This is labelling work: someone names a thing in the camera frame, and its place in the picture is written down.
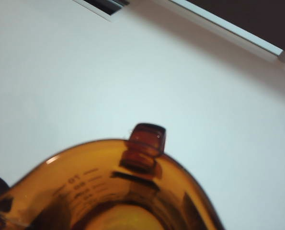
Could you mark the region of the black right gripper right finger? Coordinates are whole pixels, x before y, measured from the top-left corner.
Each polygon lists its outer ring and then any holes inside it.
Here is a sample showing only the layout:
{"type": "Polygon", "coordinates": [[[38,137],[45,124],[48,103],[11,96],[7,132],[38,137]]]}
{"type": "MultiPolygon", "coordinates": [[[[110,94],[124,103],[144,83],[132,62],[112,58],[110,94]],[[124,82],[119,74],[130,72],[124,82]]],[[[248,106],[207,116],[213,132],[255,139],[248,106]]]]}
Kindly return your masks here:
{"type": "Polygon", "coordinates": [[[182,199],[182,207],[185,214],[185,220],[189,230],[204,230],[205,224],[194,205],[193,201],[187,193],[184,193],[182,199]]]}

